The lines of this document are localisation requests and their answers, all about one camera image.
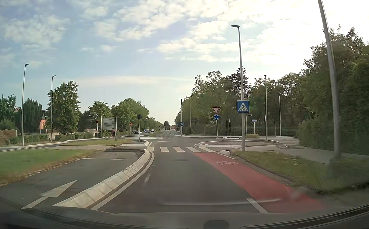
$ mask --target curb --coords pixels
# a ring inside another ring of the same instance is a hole
[[[131,146],[131,147],[137,147],[137,146],[148,146],[150,144],[149,141],[145,141],[142,144],[131,144],[131,143],[123,143],[121,146]]]
[[[101,181],[100,183],[88,188],[66,200],[63,200],[52,207],[79,207],[87,208],[103,197],[111,193],[112,191],[122,187],[128,183],[133,177],[143,171],[143,168],[152,163],[152,159],[155,158],[153,153],[150,153],[146,149],[143,150],[143,155],[137,159],[133,164],[119,173],[112,175],[111,177]]]

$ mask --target sign pole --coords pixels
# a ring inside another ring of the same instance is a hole
[[[104,131],[102,130],[102,104],[101,104],[101,138],[104,140]]]
[[[218,144],[218,123],[217,123],[217,120],[215,121],[215,127],[217,129],[217,144]]]

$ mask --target pedestrian crossing sign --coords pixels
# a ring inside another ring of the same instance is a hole
[[[237,100],[237,113],[249,113],[250,102],[249,100]]]

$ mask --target white arrow road marking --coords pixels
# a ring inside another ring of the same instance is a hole
[[[31,207],[34,207],[36,205],[38,205],[40,202],[42,202],[43,200],[49,198],[49,197],[53,197],[53,198],[57,198],[59,197],[66,189],[68,189],[72,184],[74,184],[77,180],[75,181],[72,181],[70,183],[67,183],[65,185],[61,185],[57,188],[54,188],[50,191],[47,191],[47,192],[44,192],[42,194],[40,194],[42,197],[31,202],[30,204],[22,207],[22,209],[26,209],[26,208],[31,208]]]

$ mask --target signpost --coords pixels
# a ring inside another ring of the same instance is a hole
[[[251,119],[251,122],[254,124],[254,134],[255,134],[255,122],[257,122],[258,120],[256,119]]]
[[[97,123],[97,137],[98,137],[98,120],[97,121],[95,121],[96,123]]]
[[[139,143],[140,143],[140,119],[142,118],[142,116],[141,116],[141,114],[138,114],[138,115],[136,115],[136,117],[137,117],[137,123],[138,123],[138,125],[137,125],[137,127],[138,127],[138,130],[139,130]]]
[[[218,114],[215,114],[214,115],[214,120],[215,120],[215,127],[216,127],[216,130],[217,130],[217,144],[218,144],[218,123],[217,123],[218,119],[220,119],[220,116]]]

